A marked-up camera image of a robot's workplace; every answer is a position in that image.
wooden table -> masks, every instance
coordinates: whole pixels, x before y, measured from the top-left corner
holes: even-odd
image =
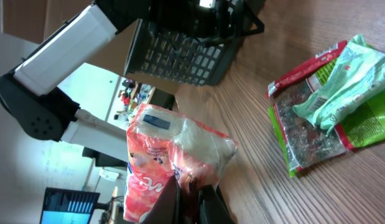
[[[181,86],[181,113],[240,146],[220,187],[238,223],[385,223],[385,142],[290,179],[267,109],[267,85],[339,40],[363,33],[385,51],[385,0],[270,0],[216,87]]]

pink package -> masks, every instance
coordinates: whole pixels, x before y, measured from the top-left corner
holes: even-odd
[[[129,174],[124,219],[130,222],[145,219],[173,175],[186,202],[195,200],[192,186],[217,187],[238,145],[198,121],[145,104],[130,124],[127,138]],[[194,204],[189,203],[184,215],[194,217],[196,213]]]

white wall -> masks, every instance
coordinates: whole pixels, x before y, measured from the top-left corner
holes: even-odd
[[[0,76],[20,63],[21,57],[26,57],[36,46],[0,33]],[[81,103],[82,108],[104,119],[118,77],[90,65],[75,73],[60,87]],[[88,86],[87,79],[95,82]],[[55,142],[30,138],[0,105],[0,223],[38,223],[42,189],[47,185],[63,187],[68,184],[68,188],[80,190],[79,183],[84,183],[91,164],[90,159],[81,158],[80,154],[79,147],[59,147]]]

snack bag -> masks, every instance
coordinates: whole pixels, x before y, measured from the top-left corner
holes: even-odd
[[[326,84],[335,64],[336,60],[331,61],[297,86],[290,87],[287,96],[269,108],[290,177],[310,164],[344,153],[340,144],[352,150],[385,139],[385,90],[349,114],[327,137],[325,131],[314,128],[291,110],[291,106],[304,102]]]
[[[186,202],[184,215],[197,214],[194,192],[204,185],[217,187],[238,143],[184,115],[141,105],[127,131],[129,175],[124,219],[142,222],[174,175]]]
[[[305,102],[322,83],[326,83],[334,64],[335,60],[312,77],[290,87],[286,96],[268,109],[290,177],[312,164],[346,152],[335,131],[326,136],[326,131],[315,128],[292,109],[294,105]]]
[[[367,47],[363,36],[357,35],[337,59],[327,83],[293,110],[329,134],[359,105],[383,90],[385,53]]]
[[[287,88],[288,86],[300,82],[304,78],[307,78],[308,76],[312,75],[313,72],[317,71],[319,68],[326,65],[328,62],[339,57],[346,45],[346,40],[343,40],[339,43],[335,43],[331,47],[329,47],[329,49],[326,49],[323,52],[316,54],[314,57],[310,58],[303,64],[293,68],[290,72],[282,76],[280,79],[270,83],[267,88],[267,98],[272,95],[276,95],[276,93]]]

monitor screen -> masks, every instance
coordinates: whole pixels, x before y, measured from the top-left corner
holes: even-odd
[[[100,193],[45,189],[40,224],[88,224]]]

